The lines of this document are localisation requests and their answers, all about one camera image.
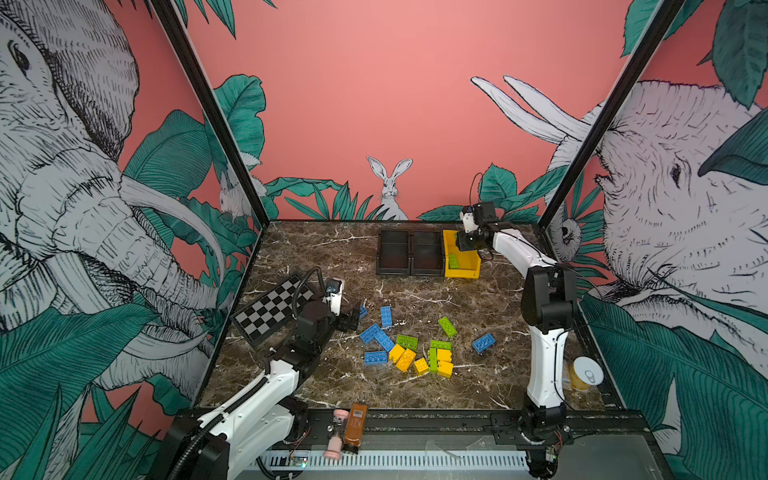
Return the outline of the yellow storage bin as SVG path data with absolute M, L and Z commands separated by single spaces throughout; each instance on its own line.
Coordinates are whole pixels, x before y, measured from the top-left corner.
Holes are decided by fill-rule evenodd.
M 478 279 L 481 271 L 481 258 L 476 251 L 460 251 L 456 246 L 456 230 L 443 230 L 443 249 L 445 257 L 445 272 L 446 278 L 458 278 L 458 279 Z M 458 270 L 452 270 L 449 268 L 448 255 L 455 254 L 458 257 L 461 268 Z

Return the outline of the black bin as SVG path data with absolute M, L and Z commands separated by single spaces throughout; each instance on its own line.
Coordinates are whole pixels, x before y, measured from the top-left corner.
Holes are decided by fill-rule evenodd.
M 410 276 L 409 230 L 383 229 L 379 232 L 376 273 L 381 276 Z
M 444 276 L 445 256 L 441 231 L 412 233 L 410 269 L 414 276 Z

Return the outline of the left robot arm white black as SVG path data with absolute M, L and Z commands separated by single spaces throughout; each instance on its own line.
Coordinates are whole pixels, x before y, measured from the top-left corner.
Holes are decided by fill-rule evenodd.
M 234 479 L 273 445 L 305 435 L 308 407 L 294 392 L 316 370 L 336 332 L 358 329 L 361 304 L 347 312 L 311 300 L 264 370 L 221 405 L 174 420 L 148 479 Z

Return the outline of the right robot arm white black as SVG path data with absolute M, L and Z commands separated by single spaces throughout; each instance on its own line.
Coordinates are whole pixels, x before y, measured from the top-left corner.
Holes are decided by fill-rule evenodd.
M 529 434 L 564 423 L 563 355 L 577 315 L 575 272 L 540 251 L 518 230 L 466 218 L 457 235 L 461 251 L 489 248 L 524 277 L 521 314 L 531 339 L 531 373 L 521 423 Z

